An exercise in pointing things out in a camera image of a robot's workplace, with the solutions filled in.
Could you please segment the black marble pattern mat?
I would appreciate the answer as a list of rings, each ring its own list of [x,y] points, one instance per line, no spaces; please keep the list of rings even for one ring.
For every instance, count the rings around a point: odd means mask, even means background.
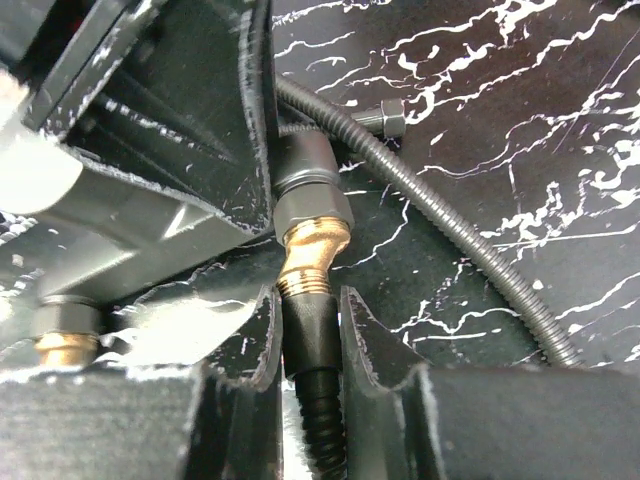
[[[401,157],[548,302],[593,369],[639,370],[639,6],[279,1],[277,68],[351,110],[401,97]],[[333,276],[437,365],[534,364],[515,314],[392,187],[343,169]]]

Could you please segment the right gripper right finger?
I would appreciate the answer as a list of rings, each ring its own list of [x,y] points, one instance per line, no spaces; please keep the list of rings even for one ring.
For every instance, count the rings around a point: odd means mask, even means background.
[[[433,367],[341,291],[352,479],[635,479],[639,381],[616,371]]]

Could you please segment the black faucet fitting brass ends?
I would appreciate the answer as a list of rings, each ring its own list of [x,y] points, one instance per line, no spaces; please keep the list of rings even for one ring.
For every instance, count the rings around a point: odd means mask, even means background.
[[[276,145],[273,224],[286,259],[286,296],[326,293],[328,270],[351,239],[353,215],[339,189],[336,158],[319,131]],[[34,347],[47,367],[84,366],[98,348],[99,308],[234,249],[252,234],[160,192],[85,170],[44,218],[90,230],[72,261],[39,287]]]

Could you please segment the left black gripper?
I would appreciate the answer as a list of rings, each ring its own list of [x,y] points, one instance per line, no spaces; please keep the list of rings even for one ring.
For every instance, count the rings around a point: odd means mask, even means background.
[[[51,2],[24,79],[1,72],[1,210],[77,215],[82,158],[266,230],[270,15],[267,1]]]

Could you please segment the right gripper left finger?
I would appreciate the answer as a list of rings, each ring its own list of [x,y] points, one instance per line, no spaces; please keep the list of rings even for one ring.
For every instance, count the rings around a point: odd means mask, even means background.
[[[192,364],[29,367],[1,375],[5,479],[278,479],[282,320],[250,315]]]

